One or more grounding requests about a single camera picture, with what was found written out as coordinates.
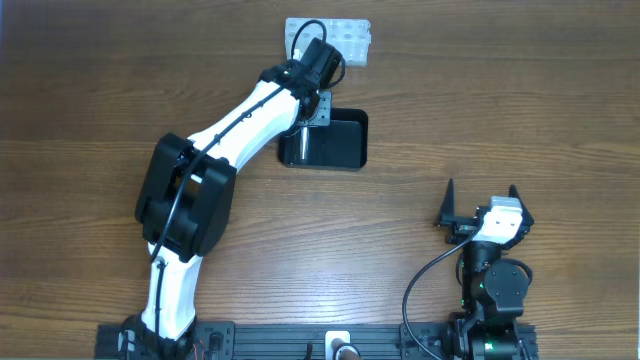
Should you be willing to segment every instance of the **wooden table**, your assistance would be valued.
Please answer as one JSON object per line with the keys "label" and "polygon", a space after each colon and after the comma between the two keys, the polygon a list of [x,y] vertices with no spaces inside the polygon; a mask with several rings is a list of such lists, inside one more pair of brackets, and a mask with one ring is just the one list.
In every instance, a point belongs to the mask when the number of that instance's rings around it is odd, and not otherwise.
{"label": "wooden table", "polygon": [[[97,324],[143,309],[135,201],[155,143],[214,123],[284,60],[289,16],[367,18],[360,172],[240,173],[200,274],[201,319],[401,322],[450,248],[449,177],[471,215],[517,184],[536,225],[523,321],[542,358],[631,359],[638,339],[640,2],[7,0],[0,52],[0,356],[90,357]],[[459,308],[454,259],[415,321]]]}

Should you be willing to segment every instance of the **white object in tray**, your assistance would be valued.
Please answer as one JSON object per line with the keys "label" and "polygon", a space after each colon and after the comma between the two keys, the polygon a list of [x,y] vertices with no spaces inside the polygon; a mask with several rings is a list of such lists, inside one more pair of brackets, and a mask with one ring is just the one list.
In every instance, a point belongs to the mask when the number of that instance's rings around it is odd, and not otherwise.
{"label": "white object in tray", "polygon": [[[284,27],[284,44],[287,59],[291,58],[291,44],[300,26],[311,18],[288,18]],[[369,28],[371,23],[364,19],[316,19],[327,27],[327,42],[338,49],[346,61],[347,66],[367,65],[367,53],[371,44]],[[322,39],[322,28],[318,24],[311,24],[302,30],[296,41],[296,50],[300,54],[309,46],[311,40]]]}

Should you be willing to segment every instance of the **white connector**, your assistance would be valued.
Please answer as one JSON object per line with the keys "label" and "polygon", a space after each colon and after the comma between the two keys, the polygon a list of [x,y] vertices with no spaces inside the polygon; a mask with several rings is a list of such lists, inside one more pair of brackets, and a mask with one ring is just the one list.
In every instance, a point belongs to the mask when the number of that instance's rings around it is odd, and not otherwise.
{"label": "white connector", "polygon": [[[291,58],[291,44],[300,26],[311,18],[288,18],[284,27],[284,44],[287,59]],[[369,28],[371,23],[364,19],[316,19],[327,28],[327,43],[335,47],[346,61],[347,66],[367,65],[367,53],[371,44]],[[296,41],[296,50],[304,54],[311,40],[322,39],[322,28],[311,24],[304,28]]]}

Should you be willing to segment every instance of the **wooden tabletop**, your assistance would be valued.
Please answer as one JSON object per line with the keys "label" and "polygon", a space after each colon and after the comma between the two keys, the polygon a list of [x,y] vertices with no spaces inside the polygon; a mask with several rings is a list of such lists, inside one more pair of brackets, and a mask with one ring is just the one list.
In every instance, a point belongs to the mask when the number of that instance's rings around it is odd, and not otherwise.
{"label": "wooden tabletop", "polygon": [[[472,215],[516,184],[536,220],[510,256],[544,359],[634,359],[640,2],[7,0],[0,51],[0,356],[91,357],[146,304],[135,202],[155,143],[209,127],[284,60],[290,16],[367,18],[369,64],[334,105],[367,111],[359,172],[290,169],[270,143],[204,261],[200,319],[401,322],[450,248],[447,180]],[[459,309],[455,259],[412,321]]]}

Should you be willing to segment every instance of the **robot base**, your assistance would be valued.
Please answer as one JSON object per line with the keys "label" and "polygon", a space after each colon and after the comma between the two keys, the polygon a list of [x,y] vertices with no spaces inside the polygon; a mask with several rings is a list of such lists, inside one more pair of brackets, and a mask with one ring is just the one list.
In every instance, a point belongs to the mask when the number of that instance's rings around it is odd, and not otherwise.
{"label": "robot base", "polygon": [[[440,352],[441,323],[412,323],[418,338],[436,354]],[[400,325],[236,325],[233,322],[198,322],[195,349],[187,359],[193,360],[325,360],[327,331],[348,331],[353,344],[366,360],[431,359],[420,350]],[[96,359],[151,360],[144,351],[119,353],[120,325],[100,325],[96,338]],[[535,328],[518,325],[518,333],[532,360],[538,360]],[[307,346],[312,344],[311,356]]]}

